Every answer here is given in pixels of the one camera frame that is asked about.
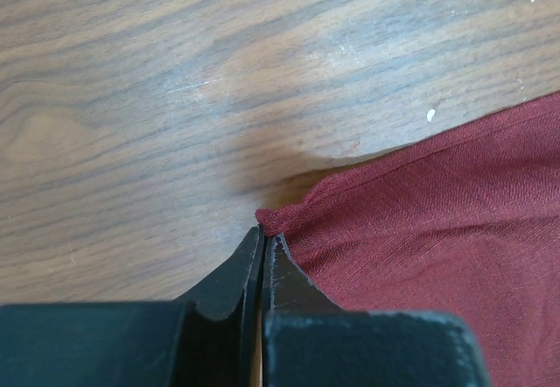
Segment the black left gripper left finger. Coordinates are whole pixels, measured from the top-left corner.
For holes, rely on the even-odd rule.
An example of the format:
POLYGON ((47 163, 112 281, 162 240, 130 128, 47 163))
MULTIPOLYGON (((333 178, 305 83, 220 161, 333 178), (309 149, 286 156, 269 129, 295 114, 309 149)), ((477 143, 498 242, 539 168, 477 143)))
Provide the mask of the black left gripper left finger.
POLYGON ((265 237, 172 300, 1 308, 4 386, 257 386, 265 237))

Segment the dark red cloth napkin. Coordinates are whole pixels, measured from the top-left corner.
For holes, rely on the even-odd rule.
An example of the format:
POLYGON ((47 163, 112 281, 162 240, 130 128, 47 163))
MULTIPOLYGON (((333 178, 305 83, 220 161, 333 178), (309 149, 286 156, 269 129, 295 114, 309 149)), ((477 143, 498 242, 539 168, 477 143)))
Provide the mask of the dark red cloth napkin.
POLYGON ((558 94, 331 175, 255 217, 338 305, 457 314, 494 385, 558 385, 558 94))

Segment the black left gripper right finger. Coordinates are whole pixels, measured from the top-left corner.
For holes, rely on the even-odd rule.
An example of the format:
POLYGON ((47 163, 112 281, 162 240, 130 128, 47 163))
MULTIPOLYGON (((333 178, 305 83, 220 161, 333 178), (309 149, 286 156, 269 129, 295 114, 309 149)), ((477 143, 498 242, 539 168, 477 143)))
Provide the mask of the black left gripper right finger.
POLYGON ((262 292, 266 386, 488 386, 473 332, 431 310, 349 312, 269 239, 262 292))

